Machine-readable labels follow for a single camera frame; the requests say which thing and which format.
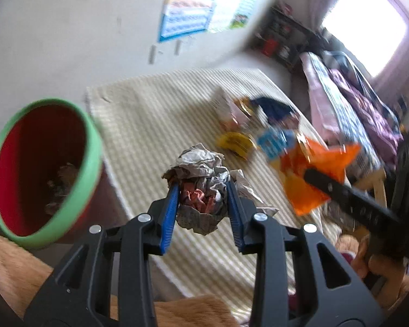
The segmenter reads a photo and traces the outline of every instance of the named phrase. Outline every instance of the window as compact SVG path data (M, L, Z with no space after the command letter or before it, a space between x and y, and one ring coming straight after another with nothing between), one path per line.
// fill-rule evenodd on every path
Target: window
M338 0L323 26L377 76L406 33L406 23L388 0Z

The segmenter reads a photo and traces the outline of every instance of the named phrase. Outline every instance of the green rim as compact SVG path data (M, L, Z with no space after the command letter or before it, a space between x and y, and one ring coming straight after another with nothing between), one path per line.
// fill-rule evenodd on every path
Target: green rim
M29 236L17 236L9 230L0 215L0 228L4 234L15 243L27 249L40 248L51 244L63 237L72 228L92 198L103 166L101 138L90 116L75 104L59 98L46 98L33 102L15 114L0 133L0 151L7 135L20 119L35 108L52 104L72 109L84 122L86 130L85 154L73 189L62 203L61 210L37 232Z

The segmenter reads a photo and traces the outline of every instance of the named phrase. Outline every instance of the metal screw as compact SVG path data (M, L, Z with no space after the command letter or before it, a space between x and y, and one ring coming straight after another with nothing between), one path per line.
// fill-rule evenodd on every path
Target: metal screw
M314 232L317 231L317 227L314 224L309 223L303 226L303 230L310 234L313 234Z
M268 219L268 215L265 213L256 213L253 215L253 217L257 222L264 222L266 219Z
M101 231L101 226L100 225L92 225L89 228L89 232L92 234L98 234Z
M138 221L139 222L149 222L151 220L151 216L148 214L141 214L138 216Z

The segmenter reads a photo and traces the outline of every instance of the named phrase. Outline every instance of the orange plastic bag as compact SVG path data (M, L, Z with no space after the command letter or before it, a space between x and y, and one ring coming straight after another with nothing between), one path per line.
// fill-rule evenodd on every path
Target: orange plastic bag
M330 197L303 180L307 168L315 167L343 183L345 168L360 151L360 145L335 146L329 149L304 136L296 135L295 147L287 149L270 165L277 170L288 200L297 215L306 215Z

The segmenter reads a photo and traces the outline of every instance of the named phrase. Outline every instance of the striped tablecloth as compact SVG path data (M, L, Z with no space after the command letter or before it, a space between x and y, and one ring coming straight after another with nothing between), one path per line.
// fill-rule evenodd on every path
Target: striped tablecloth
M221 129L210 98L217 86L233 97L267 95L295 107L258 69L177 71L88 89L89 109L104 141L109 175L127 216L145 212L153 200L165 197L167 183L161 179L162 173L184 149L203 143L210 150L223 152L229 169L244 171L265 203L280 209L275 215L280 223L300 227L313 222L335 243L340 229L326 222L320 210L304 217L294 214L276 174L260 151L251 161L244 162L215 147ZM302 115L300 128L321 141ZM153 259L162 277L182 296L216 295L239 321L248 319L255 256L238 253L228 218L207 236L176 224L168 253ZM291 290L290 264L288 277Z

